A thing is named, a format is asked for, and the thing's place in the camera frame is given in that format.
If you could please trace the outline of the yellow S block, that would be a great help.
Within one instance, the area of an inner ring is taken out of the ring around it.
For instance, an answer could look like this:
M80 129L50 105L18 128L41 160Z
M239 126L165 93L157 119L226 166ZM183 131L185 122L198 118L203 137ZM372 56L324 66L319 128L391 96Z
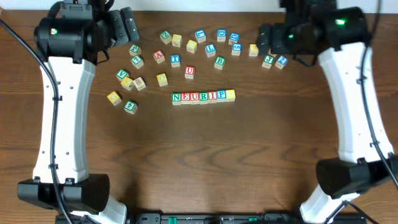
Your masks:
M236 99L236 92L234 89L226 90L226 101L235 101Z

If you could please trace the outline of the blue P block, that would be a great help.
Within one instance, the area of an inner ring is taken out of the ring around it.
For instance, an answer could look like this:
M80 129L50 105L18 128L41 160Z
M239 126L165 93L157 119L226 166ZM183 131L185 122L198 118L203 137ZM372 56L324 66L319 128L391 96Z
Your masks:
M226 90L217 91L217 102L226 102Z

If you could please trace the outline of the green N block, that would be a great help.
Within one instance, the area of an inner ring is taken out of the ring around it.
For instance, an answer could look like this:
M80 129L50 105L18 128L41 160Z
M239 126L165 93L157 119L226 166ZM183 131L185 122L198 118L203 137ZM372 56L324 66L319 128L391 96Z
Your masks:
M181 93L172 93L172 104L174 106L182 104Z

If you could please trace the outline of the red I block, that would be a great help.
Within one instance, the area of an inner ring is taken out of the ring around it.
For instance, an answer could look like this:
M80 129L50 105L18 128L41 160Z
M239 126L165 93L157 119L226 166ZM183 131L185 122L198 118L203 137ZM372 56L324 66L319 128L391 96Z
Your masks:
M208 92L208 102L209 103L217 103L218 102L217 91L209 91Z

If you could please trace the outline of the red E block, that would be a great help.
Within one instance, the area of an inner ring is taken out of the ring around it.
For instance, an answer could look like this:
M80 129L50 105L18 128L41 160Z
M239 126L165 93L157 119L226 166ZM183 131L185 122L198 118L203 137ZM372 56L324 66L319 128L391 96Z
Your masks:
M190 93L181 93L181 104L183 105L190 104Z

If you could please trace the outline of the green R block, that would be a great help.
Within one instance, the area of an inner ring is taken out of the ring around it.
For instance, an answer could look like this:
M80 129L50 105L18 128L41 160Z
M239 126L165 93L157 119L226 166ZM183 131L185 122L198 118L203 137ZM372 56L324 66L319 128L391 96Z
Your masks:
M208 92L200 92L199 97L200 97L199 103L201 105L205 105L205 104L209 103Z

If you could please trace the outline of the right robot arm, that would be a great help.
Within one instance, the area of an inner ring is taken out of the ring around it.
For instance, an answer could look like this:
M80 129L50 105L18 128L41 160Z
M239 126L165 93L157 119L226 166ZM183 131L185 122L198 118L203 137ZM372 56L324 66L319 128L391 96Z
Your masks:
M342 209L371 188L397 178L397 156L384 129L373 81L368 26L358 7L336 1L281 0L285 21L259 27L260 54L276 54L276 67L287 55L302 62L312 56L328 82L338 123L338 157L317 162L317 187L295 213L266 212L261 223L366 223L369 215Z

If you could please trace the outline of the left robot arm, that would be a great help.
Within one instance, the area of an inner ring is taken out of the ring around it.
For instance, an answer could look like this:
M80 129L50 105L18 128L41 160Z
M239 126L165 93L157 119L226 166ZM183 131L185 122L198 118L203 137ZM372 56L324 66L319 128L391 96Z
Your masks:
M56 210L57 223L132 223L112 198L106 174L92 174L86 120L98 54L139 39L130 7L112 1L56 2L34 31L32 51L44 86L42 134L32 177L18 183L19 199Z

